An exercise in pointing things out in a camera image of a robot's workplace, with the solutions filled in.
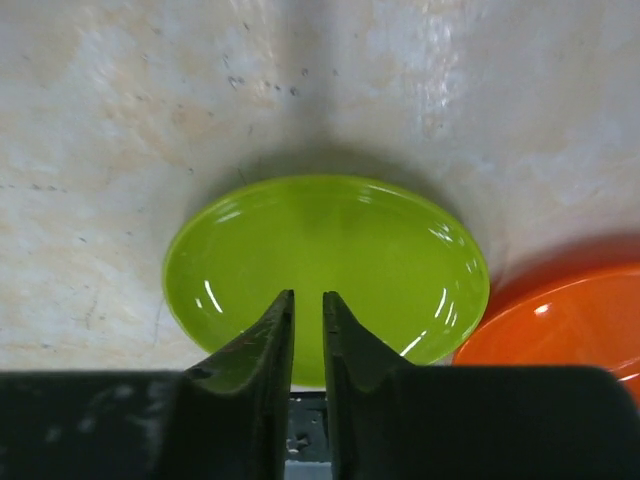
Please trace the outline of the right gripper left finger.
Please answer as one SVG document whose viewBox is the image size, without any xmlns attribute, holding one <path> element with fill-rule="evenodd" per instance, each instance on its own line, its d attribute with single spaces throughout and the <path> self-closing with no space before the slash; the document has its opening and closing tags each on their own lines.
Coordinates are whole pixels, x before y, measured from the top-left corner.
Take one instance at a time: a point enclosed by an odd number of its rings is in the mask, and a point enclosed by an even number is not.
<svg viewBox="0 0 640 480">
<path fill-rule="evenodd" d="M 5 479 L 280 479 L 294 294 L 183 371 L 1 376 Z"/>
</svg>

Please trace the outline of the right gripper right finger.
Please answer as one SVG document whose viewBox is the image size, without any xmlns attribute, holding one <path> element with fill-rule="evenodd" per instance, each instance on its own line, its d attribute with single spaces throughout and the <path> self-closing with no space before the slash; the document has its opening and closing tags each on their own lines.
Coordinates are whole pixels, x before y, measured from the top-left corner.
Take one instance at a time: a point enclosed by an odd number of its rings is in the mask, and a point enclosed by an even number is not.
<svg viewBox="0 0 640 480">
<path fill-rule="evenodd" d="M 417 366 L 323 297 L 337 479 L 635 479 L 639 414 L 593 367 Z"/>
</svg>

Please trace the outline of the green plate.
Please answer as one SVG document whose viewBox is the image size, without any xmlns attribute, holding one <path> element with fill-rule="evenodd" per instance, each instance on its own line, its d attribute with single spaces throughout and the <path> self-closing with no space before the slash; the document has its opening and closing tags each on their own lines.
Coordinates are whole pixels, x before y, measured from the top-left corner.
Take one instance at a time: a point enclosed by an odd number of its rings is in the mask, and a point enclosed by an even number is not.
<svg viewBox="0 0 640 480">
<path fill-rule="evenodd" d="M 395 352 L 428 365 L 470 336 L 490 291 L 480 248 L 451 214 L 400 187 L 345 175 L 281 177 L 219 198 L 174 237 L 162 278 L 172 315 L 207 352 L 292 291 L 292 381 L 303 387 L 325 383 L 326 292 Z"/>
</svg>

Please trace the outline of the orange plate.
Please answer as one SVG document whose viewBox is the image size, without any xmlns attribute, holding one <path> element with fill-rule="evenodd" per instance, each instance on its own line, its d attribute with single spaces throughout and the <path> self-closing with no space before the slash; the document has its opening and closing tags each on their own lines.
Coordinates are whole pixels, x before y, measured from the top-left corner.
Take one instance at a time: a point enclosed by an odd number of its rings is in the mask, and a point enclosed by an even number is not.
<svg viewBox="0 0 640 480">
<path fill-rule="evenodd" d="M 457 366 L 585 365 L 639 399 L 639 263 L 587 269 L 493 313 L 454 356 Z"/>
</svg>

